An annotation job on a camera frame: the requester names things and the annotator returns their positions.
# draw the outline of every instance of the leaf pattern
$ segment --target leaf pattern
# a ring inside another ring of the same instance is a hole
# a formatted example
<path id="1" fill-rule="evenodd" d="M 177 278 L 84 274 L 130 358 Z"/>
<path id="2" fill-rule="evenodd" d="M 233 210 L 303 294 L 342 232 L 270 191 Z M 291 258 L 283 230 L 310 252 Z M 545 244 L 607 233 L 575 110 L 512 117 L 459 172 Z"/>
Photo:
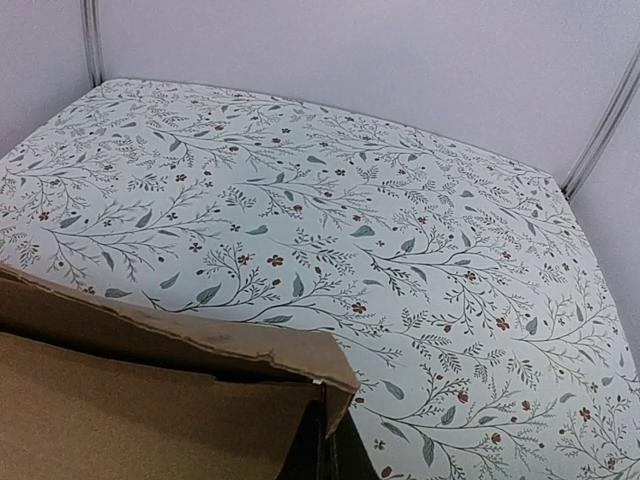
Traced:
<path id="1" fill-rule="evenodd" d="M 457 141 L 111 80 L 0 160 L 0 261 L 162 311 L 332 333 L 388 478 L 640 472 L 640 380 L 560 190 Z"/>

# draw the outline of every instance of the torn cardboard edge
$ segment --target torn cardboard edge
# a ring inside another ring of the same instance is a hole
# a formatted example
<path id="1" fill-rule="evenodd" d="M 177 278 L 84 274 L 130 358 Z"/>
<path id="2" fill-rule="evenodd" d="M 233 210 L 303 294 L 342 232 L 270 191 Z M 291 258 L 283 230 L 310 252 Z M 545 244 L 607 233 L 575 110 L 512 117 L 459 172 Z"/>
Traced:
<path id="1" fill-rule="evenodd" d="M 359 383 L 329 333 L 210 320 L 93 297 L 0 264 L 0 328 L 78 351 L 214 376 L 319 381 L 327 437 Z"/>

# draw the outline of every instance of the gray leaf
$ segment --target gray leaf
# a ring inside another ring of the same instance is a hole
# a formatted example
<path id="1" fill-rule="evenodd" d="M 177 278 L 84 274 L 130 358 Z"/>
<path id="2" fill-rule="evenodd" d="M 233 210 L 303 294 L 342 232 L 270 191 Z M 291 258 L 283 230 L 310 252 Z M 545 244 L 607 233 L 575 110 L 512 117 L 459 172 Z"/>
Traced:
<path id="1" fill-rule="evenodd" d="M 138 222 L 136 223 L 136 228 L 144 228 L 151 220 L 151 215 L 153 214 L 153 210 L 149 210 Z"/>
<path id="2" fill-rule="evenodd" d="M 109 265 L 109 268 L 113 272 L 113 268 L 115 267 L 115 265 L 113 263 L 113 258 L 111 258 L 111 255 L 109 254 L 109 252 L 102 252 L 102 256 L 107 261 L 107 265 Z"/>
<path id="3" fill-rule="evenodd" d="M 304 283 L 300 280 L 300 275 L 296 273 L 296 278 L 293 281 L 293 296 L 295 298 L 301 297 L 304 294 Z"/>
<path id="4" fill-rule="evenodd" d="M 176 280 L 178 280 L 178 277 L 180 276 L 180 272 L 176 273 L 173 277 L 169 278 L 168 280 L 165 280 L 164 282 L 162 282 L 160 284 L 160 288 L 163 290 L 166 290 L 167 288 L 171 288 L 175 285 Z"/>
<path id="5" fill-rule="evenodd" d="M 411 250 L 413 250 L 413 247 L 415 247 L 415 245 L 416 245 L 416 239 L 412 238 L 412 239 L 407 240 L 406 242 L 404 242 L 400 248 L 405 253 L 411 253 Z"/>
<path id="6" fill-rule="evenodd" d="M 118 290 L 117 288 L 107 288 L 104 292 L 104 296 L 107 298 L 122 298 L 127 295 L 131 295 L 132 292 L 123 292 L 122 290 Z"/>
<path id="7" fill-rule="evenodd" d="M 433 457 L 435 455 L 433 440 L 426 435 L 422 435 L 422 441 L 422 456 L 424 457 L 424 461 L 427 462 L 427 466 L 430 467 L 433 464 Z"/>
<path id="8" fill-rule="evenodd" d="M 80 215 L 75 217 L 65 218 L 63 221 L 60 222 L 60 228 L 70 227 L 71 225 L 76 223 L 78 220 L 80 220 Z"/>
<path id="9" fill-rule="evenodd" d="M 369 225 L 363 225 L 361 226 L 358 230 L 356 230 L 355 232 L 353 232 L 351 234 L 352 237 L 373 237 L 376 234 L 376 232 L 373 231 L 373 228 L 371 228 Z"/>
<path id="10" fill-rule="evenodd" d="M 174 142 L 171 144 L 171 146 L 169 147 L 169 151 L 173 152 L 176 148 L 180 146 L 181 143 L 182 142 L 176 138 Z"/>
<path id="11" fill-rule="evenodd" d="M 560 403 L 565 403 L 571 397 L 575 397 L 575 395 L 573 393 L 565 393 L 563 396 L 560 397 Z"/>
<path id="12" fill-rule="evenodd" d="M 169 230 L 158 230 L 158 233 L 161 235 L 166 235 L 167 237 L 179 237 L 177 233 L 170 232 Z"/>
<path id="13" fill-rule="evenodd" d="M 538 317 L 534 317 L 533 319 L 529 320 L 529 323 L 527 323 L 524 328 L 527 332 L 529 332 L 529 335 L 535 335 L 538 331 Z"/>
<path id="14" fill-rule="evenodd" d="M 394 385 L 391 382 L 387 382 L 386 380 L 382 380 L 382 383 L 384 383 L 384 386 L 387 387 L 387 391 L 398 400 L 402 400 L 404 398 L 404 392 L 400 387 Z"/>
<path id="15" fill-rule="evenodd" d="M 424 280 L 425 282 L 427 281 L 427 274 L 420 270 L 418 267 L 411 267 L 411 270 L 417 273 L 422 280 Z"/>
<path id="16" fill-rule="evenodd" d="M 324 160 L 320 160 L 318 157 L 314 157 L 313 155 L 309 155 L 307 157 L 307 162 L 309 163 L 321 163 L 322 165 L 326 165 L 327 162 L 325 162 Z"/>
<path id="17" fill-rule="evenodd" d="M 409 442 L 409 439 L 406 437 L 406 435 L 404 433 L 402 433 L 402 430 L 400 430 L 395 425 L 392 425 L 391 423 L 387 423 L 387 422 L 382 422 L 380 425 L 382 425 L 384 428 L 389 430 L 395 436 L 400 437 L 400 438 L 404 438 L 407 442 Z"/>
<path id="18" fill-rule="evenodd" d="M 271 318 L 265 318 L 262 323 L 285 323 L 293 318 L 292 315 L 278 315 Z"/>
<path id="19" fill-rule="evenodd" d="M 198 301 L 198 303 L 200 305 L 206 305 L 207 303 L 209 303 L 213 299 L 213 297 L 216 296 L 216 294 L 218 293 L 218 290 L 220 290 L 221 286 L 222 286 L 222 284 L 219 283 L 215 287 L 209 287 L 209 288 L 201 291 L 196 296 L 196 300 Z"/>
<path id="20" fill-rule="evenodd" d="M 453 418 L 456 416 L 456 406 L 452 405 L 449 407 L 449 410 L 445 412 L 445 414 L 440 419 L 443 425 L 449 425 L 453 422 Z"/>
<path id="21" fill-rule="evenodd" d="M 480 425 L 485 425 L 487 423 L 489 423 L 491 420 L 495 420 L 497 417 L 482 417 L 480 420 L 478 420 L 478 423 Z"/>
<path id="22" fill-rule="evenodd" d="M 247 235 L 262 235 L 263 233 L 267 233 L 268 231 L 269 229 L 267 228 L 266 225 L 260 225 L 255 230 L 251 230 L 247 232 Z"/>

